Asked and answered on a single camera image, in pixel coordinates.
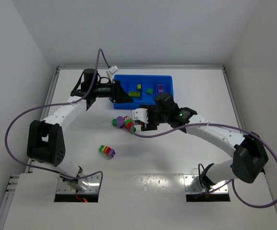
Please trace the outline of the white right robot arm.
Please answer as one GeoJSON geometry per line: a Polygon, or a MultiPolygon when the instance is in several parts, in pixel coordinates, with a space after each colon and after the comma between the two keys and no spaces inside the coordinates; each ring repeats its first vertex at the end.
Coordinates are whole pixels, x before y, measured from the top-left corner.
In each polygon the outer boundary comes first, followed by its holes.
{"type": "Polygon", "coordinates": [[[142,131],[156,130],[158,125],[167,123],[172,128],[179,127],[185,134],[207,141],[230,156],[230,160],[211,163],[198,174],[195,187],[201,192],[224,180],[240,179],[251,184],[268,162],[266,150],[258,138],[212,126],[195,110],[179,107],[167,92],[155,97],[155,105],[141,105],[135,109],[132,116],[140,122],[142,131]]]}

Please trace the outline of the lime lego plate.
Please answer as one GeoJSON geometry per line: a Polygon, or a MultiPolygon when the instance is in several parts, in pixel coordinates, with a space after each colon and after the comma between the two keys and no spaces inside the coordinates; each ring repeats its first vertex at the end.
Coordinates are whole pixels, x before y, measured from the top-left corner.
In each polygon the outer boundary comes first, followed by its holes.
{"type": "Polygon", "coordinates": [[[132,98],[140,98],[141,93],[139,91],[130,91],[129,96],[132,98]]]}

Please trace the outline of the green square lego brick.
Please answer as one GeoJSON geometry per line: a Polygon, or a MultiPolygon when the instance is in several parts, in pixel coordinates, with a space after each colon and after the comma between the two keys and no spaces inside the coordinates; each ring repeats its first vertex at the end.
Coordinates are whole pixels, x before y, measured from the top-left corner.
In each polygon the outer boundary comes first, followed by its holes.
{"type": "Polygon", "coordinates": [[[148,89],[146,90],[146,93],[149,94],[149,95],[151,95],[151,94],[153,93],[153,89],[148,88],[148,89]]]}

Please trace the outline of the purple lego brick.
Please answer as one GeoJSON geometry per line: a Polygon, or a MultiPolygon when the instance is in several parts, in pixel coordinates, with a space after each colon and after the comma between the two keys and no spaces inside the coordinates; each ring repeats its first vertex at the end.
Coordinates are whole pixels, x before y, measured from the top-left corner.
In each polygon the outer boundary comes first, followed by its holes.
{"type": "Polygon", "coordinates": [[[164,86],[163,86],[162,84],[159,84],[159,85],[157,86],[157,90],[158,90],[158,93],[163,93],[163,92],[165,92],[164,86]]]}

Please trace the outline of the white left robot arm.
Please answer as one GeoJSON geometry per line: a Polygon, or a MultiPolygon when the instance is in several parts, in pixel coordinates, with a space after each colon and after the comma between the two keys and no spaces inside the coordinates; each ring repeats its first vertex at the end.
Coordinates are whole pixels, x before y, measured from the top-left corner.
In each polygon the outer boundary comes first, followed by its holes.
{"type": "Polygon", "coordinates": [[[27,156],[57,170],[67,185],[77,191],[87,188],[83,170],[66,155],[63,132],[75,119],[87,111],[97,98],[109,98],[112,103],[132,103],[120,81],[101,83],[98,71],[83,70],[65,105],[42,121],[34,120],[29,127],[27,156]]]}

